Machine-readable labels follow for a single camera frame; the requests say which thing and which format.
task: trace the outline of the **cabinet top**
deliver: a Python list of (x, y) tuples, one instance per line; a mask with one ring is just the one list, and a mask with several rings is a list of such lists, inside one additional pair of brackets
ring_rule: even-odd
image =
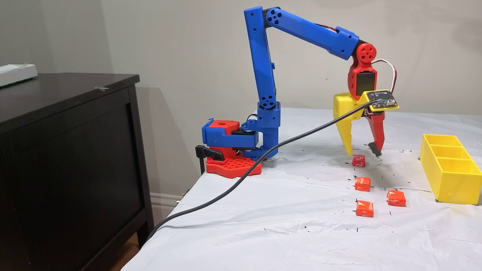
[(138, 83), (139, 75), (40, 73), (0, 88), (0, 134)]

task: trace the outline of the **black cable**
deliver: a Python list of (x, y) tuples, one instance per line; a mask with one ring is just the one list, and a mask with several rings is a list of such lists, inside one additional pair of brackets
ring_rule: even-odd
[(251, 115), (249, 115), (249, 116), (246, 118), (246, 121), (248, 121), (248, 120), (249, 120), (249, 117), (251, 117), (251, 116), (255, 116), (256, 118), (258, 118), (258, 114), (251, 114)]
[(343, 115), (343, 116), (341, 116), (341, 117), (339, 117), (339, 118), (337, 118), (337, 119), (334, 119), (334, 120), (332, 120), (332, 121), (330, 121), (330, 122), (328, 122), (328, 123), (326, 123), (326, 124), (324, 124), (324, 125), (322, 125), (322, 126), (320, 126), (320, 127), (318, 127), (318, 128), (315, 128), (315, 129), (313, 129), (313, 130), (311, 130), (311, 131), (308, 131), (308, 132), (306, 132), (306, 133), (304, 133), (304, 134), (297, 135), (297, 136), (295, 136), (295, 137), (292, 137), (292, 138), (290, 138), (290, 139), (288, 139), (288, 140), (285, 140), (285, 141), (283, 141), (283, 142), (281, 142), (281, 143), (273, 146), (273, 147), (270, 148), (267, 152), (265, 152), (263, 155), (261, 155), (261, 156), (258, 158), (258, 160), (256, 160), (256, 162), (246, 171), (246, 173), (244, 173), (243, 176), (241, 176), (241, 177), (239, 178), (239, 180), (238, 180), (237, 182), (235, 182), (235, 183), (233, 184), (233, 186), (231, 186), (231, 187), (230, 187), (228, 190), (226, 190), (224, 193), (222, 193), (221, 195), (215, 197), (214, 199), (212, 199), (212, 200), (210, 200), (210, 201), (208, 201), (208, 202), (206, 202), (206, 203), (203, 203), (203, 204), (201, 204), (201, 205), (199, 205), (199, 206), (197, 206), (197, 207), (194, 207), (194, 208), (188, 209), (188, 210), (186, 210), (186, 211), (182, 211), (182, 212), (173, 214), (172, 216), (166, 217), (166, 218), (163, 219), (161, 222), (159, 222), (159, 224), (157, 224), (156, 227), (154, 227), (154, 230), (153, 230), (153, 231), (150, 233), (150, 235), (147, 237), (147, 240), (149, 240), (149, 239), (157, 232), (157, 230), (158, 230), (162, 225), (164, 225), (166, 222), (168, 222), (169, 220), (174, 219), (174, 218), (176, 218), (176, 217), (183, 216), (183, 215), (187, 215), (187, 214), (189, 214), (189, 213), (192, 213), (192, 212), (195, 212), (195, 211), (198, 211), (198, 210), (201, 210), (201, 209), (206, 208), (206, 207), (208, 207), (209, 205), (211, 205), (211, 204), (219, 201), (220, 199), (224, 198), (226, 195), (228, 195), (229, 193), (231, 193), (236, 187), (238, 187), (238, 185), (239, 185), (241, 182), (243, 182), (244, 179), (246, 179), (246, 177), (254, 170), (254, 168), (255, 168), (257, 165), (259, 165), (259, 163), (261, 163), (271, 152), (273, 152), (273, 151), (276, 150), (277, 148), (279, 148), (279, 147), (281, 147), (281, 146), (284, 146), (284, 145), (286, 145), (286, 144), (288, 144), (288, 143), (291, 143), (291, 142), (293, 142), (293, 141), (296, 141), (296, 140), (298, 140), (298, 139), (301, 139), (301, 138), (304, 138), (304, 137), (306, 137), (306, 136), (309, 136), (309, 135), (311, 135), (311, 134), (314, 134), (314, 133), (316, 133), (316, 132), (318, 132), (318, 131), (320, 131), (320, 130), (323, 130), (324, 128), (326, 128), (326, 127), (328, 127), (328, 126), (331, 126), (331, 125), (333, 125), (333, 124), (341, 121), (342, 119), (345, 119), (345, 118), (347, 118), (347, 117), (355, 114), (356, 112), (358, 112), (358, 111), (360, 111), (360, 110), (362, 110), (362, 109), (364, 109), (364, 108), (369, 107), (370, 105), (372, 105), (373, 103), (375, 103), (375, 102), (377, 102), (377, 101), (378, 101), (378, 100), (368, 102), (368, 103), (366, 103), (366, 104), (364, 104), (364, 105), (362, 105), (362, 106), (360, 106), (360, 107), (358, 107), (358, 108), (356, 108), (356, 109), (354, 109), (354, 110), (346, 113), (345, 115)]

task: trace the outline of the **dark wooden cabinet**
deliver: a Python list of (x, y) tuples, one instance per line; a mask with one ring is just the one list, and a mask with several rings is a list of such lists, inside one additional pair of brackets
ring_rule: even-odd
[(0, 88), (0, 270), (107, 270), (153, 229), (138, 75)]

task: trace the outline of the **wooden floor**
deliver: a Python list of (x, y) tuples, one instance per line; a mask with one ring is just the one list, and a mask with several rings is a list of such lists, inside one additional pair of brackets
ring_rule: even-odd
[(124, 265), (130, 261), (139, 252), (139, 244), (137, 243), (137, 234), (133, 235), (127, 243), (117, 252), (116, 263), (109, 271), (120, 271)]

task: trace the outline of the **red cube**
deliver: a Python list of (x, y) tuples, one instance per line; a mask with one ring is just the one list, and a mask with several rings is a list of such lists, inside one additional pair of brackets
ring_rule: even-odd
[(351, 162), (354, 166), (365, 167), (365, 156), (364, 155), (353, 155), (353, 161)]
[(356, 215), (362, 217), (373, 217), (373, 203), (357, 201)]
[(388, 190), (387, 202), (393, 206), (405, 206), (405, 194), (398, 190)]
[(370, 191), (371, 180), (367, 177), (355, 178), (355, 190), (358, 191)]

